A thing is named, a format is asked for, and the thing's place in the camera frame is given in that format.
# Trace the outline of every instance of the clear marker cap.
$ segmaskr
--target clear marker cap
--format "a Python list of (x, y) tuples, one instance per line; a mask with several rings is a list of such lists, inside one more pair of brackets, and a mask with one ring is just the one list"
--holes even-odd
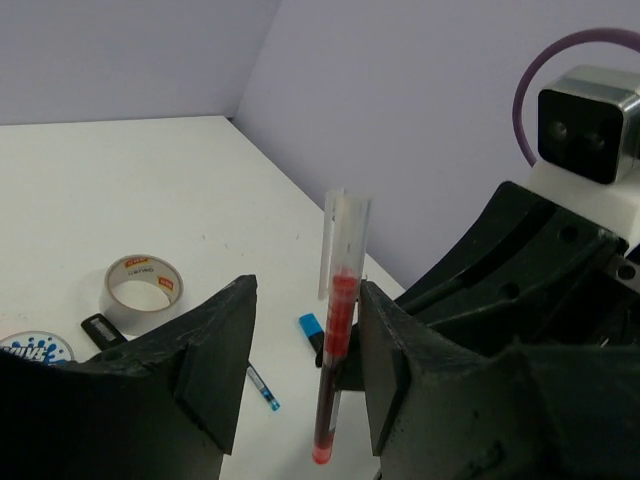
[(371, 201), (370, 196), (344, 190), (327, 193), (318, 299), (326, 298), (329, 281), (337, 272), (349, 271), (358, 280), (362, 277)]

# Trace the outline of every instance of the red marker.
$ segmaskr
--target red marker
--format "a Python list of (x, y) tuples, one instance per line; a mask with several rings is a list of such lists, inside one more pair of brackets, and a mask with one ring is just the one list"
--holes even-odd
[(329, 312), (313, 443), (313, 459), (319, 464), (331, 458), (340, 405), (340, 392), (335, 390), (334, 380), (349, 349), (370, 211), (370, 197), (355, 197), (344, 192), (327, 194), (318, 297), (322, 300), (329, 294)]

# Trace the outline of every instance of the tape roll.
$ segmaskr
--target tape roll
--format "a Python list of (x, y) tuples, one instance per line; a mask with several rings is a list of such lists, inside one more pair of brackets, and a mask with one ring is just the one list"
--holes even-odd
[[(157, 310), (141, 310), (122, 303), (114, 289), (125, 282), (140, 281), (157, 287), (169, 304)], [(151, 255), (130, 255), (107, 269), (100, 295), (100, 312), (121, 332), (142, 335), (180, 315), (184, 291), (182, 277), (171, 264)]]

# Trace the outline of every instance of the orange label on tape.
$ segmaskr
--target orange label on tape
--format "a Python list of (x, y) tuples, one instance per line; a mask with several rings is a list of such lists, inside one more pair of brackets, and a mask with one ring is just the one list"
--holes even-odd
[(165, 287), (173, 292), (173, 282), (165, 277), (158, 277), (158, 285)]
[(147, 257), (130, 258), (129, 260), (124, 262), (124, 268), (131, 268), (134, 265), (138, 265), (139, 263), (147, 263), (147, 262), (149, 262), (149, 259)]

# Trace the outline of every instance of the black camera front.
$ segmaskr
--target black camera front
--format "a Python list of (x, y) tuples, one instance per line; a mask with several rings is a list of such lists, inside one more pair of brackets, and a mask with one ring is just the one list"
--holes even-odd
[(547, 89), (538, 95), (540, 156), (594, 182), (616, 181), (623, 127), (611, 103)]

